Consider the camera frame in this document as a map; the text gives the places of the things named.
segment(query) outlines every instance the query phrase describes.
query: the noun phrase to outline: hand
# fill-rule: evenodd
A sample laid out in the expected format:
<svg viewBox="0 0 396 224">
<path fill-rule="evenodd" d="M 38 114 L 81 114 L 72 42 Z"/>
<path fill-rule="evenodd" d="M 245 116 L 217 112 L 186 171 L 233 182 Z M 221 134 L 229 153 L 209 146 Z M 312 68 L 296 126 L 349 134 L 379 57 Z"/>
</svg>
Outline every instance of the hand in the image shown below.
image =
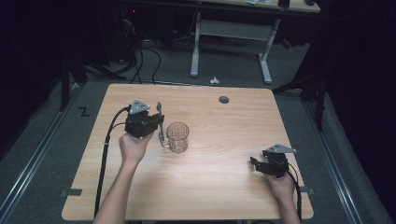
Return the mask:
<svg viewBox="0 0 396 224">
<path fill-rule="evenodd" d="M 292 201 L 294 193 L 294 182 L 288 174 L 284 174 L 280 178 L 274 175 L 266 175 L 270 182 L 271 190 L 274 196 L 281 202 Z"/>
<path fill-rule="evenodd" d="M 139 139 L 125 133 L 120 137 L 120 150 L 122 155 L 122 164 L 131 163 L 137 165 L 142 161 L 146 154 L 146 149 L 153 133 Z"/>
</svg>

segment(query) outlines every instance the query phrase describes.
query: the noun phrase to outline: glass mug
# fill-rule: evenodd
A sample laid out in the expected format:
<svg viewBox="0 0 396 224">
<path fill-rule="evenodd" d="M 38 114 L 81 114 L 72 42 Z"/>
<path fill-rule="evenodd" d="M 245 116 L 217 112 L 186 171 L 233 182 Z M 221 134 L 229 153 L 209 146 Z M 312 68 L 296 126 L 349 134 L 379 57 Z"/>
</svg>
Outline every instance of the glass mug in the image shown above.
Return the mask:
<svg viewBox="0 0 396 224">
<path fill-rule="evenodd" d="M 189 127 L 182 122 L 171 123 L 164 135 L 167 140 L 161 137 L 159 133 L 160 141 L 163 147 L 171 149 L 176 153 L 182 153 L 187 149 L 189 145 Z"/>
</svg>

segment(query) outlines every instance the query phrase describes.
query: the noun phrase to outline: table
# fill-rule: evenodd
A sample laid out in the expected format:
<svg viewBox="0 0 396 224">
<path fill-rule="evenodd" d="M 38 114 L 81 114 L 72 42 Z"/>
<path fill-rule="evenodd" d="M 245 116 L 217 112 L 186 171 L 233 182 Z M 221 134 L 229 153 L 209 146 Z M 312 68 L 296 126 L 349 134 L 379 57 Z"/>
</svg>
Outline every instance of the table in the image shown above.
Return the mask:
<svg viewBox="0 0 396 224">
<path fill-rule="evenodd" d="M 272 0 L 268 4 L 265 4 L 264 2 L 258 2 L 254 6 L 246 3 L 245 0 L 202 0 L 200 3 L 201 2 L 237 5 L 241 7 L 281 9 L 281 7 L 277 5 L 278 1 L 276 0 Z M 318 13 L 320 12 L 320 7 L 317 4 L 309 6 L 304 0 L 290 0 L 290 7 L 287 10 Z M 272 25 L 254 25 L 227 21 L 201 20 L 201 13 L 198 13 L 195 24 L 195 42 L 191 60 L 191 76 L 198 76 L 200 35 L 217 35 L 265 41 L 266 45 L 264 46 L 262 53 L 259 54 L 259 62 L 262 68 L 264 82 L 266 84 L 271 84 L 272 79 L 266 60 L 273 44 L 279 23 L 280 19 L 275 19 L 274 24 Z"/>
<path fill-rule="evenodd" d="M 220 96 L 230 102 L 223 104 Z M 158 131 L 148 143 L 139 164 L 127 207 L 128 220 L 209 220 L 280 218 L 276 199 L 262 173 L 255 172 L 249 157 L 262 160 L 262 150 L 281 144 L 290 147 L 274 95 L 266 89 L 112 84 L 93 126 L 62 216 L 66 220 L 92 220 L 103 144 L 115 114 L 134 99 L 151 105 L 161 102 L 164 127 L 175 121 L 190 128 L 189 146 L 181 154 L 162 147 Z M 122 114 L 118 122 L 126 119 Z M 120 168 L 118 137 L 112 132 L 108 149 L 102 200 Z M 287 154 L 304 181 L 293 154 Z M 313 209 L 302 193 L 303 218 Z"/>
</svg>

